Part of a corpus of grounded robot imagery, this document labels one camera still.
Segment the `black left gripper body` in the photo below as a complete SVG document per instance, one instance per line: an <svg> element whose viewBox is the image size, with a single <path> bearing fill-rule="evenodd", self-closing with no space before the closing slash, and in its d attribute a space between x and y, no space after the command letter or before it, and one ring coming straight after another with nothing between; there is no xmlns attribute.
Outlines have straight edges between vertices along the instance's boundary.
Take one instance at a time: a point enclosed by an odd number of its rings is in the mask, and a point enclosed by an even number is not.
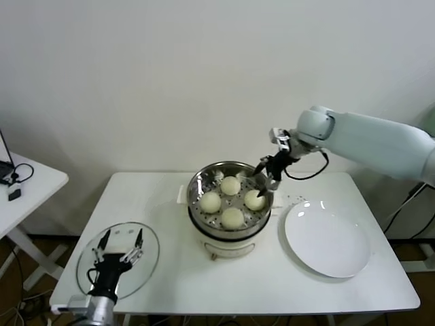
<svg viewBox="0 0 435 326"><path fill-rule="evenodd" d="M92 285L89 295L116 295L121 275L131 269L130 263L122 262L123 256L121 253L104 254L103 260L88 270L88 280Z"/></svg>

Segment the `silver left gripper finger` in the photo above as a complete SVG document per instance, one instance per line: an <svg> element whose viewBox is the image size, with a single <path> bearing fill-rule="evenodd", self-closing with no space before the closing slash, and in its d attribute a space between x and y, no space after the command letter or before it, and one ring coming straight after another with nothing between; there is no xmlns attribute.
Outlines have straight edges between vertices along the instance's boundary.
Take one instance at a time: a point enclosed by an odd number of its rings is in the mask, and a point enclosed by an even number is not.
<svg viewBox="0 0 435 326"><path fill-rule="evenodd" d="M111 234L111 230L106 231L103 237L99 240L97 247L92 248L95 264L103 260L103 254L105 252L105 248L107 246L110 234Z"/></svg>
<svg viewBox="0 0 435 326"><path fill-rule="evenodd" d="M139 260L139 258L143 255L142 244L143 244L143 229L141 228L136 237L134 247L122 257L122 262L126 264L127 263L135 264Z"/></svg>

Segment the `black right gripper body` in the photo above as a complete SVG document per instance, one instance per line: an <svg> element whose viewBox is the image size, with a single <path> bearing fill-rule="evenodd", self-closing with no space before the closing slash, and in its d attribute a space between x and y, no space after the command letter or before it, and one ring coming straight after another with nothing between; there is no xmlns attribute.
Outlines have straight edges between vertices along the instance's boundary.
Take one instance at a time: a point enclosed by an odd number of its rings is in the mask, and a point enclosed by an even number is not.
<svg viewBox="0 0 435 326"><path fill-rule="evenodd" d="M266 172L272 180L281 180L282 172L289 165L288 152L278 152L274 156L267 156Z"/></svg>

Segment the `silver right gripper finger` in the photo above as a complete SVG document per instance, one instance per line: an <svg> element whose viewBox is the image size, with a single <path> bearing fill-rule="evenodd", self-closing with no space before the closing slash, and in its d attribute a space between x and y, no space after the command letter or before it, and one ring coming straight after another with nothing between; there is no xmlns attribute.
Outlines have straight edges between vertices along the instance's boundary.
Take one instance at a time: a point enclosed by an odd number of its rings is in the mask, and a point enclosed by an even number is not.
<svg viewBox="0 0 435 326"><path fill-rule="evenodd" d="M266 168L269 159L270 159L270 156L264 156L264 157L260 158L260 162L258 163L258 165L255 167L255 169L253 171L253 175L260 174Z"/></svg>
<svg viewBox="0 0 435 326"><path fill-rule="evenodd" d="M264 185L258 192L257 197L264 196L268 192L274 192L279 187L279 181L276 181L271 178L267 178Z"/></svg>

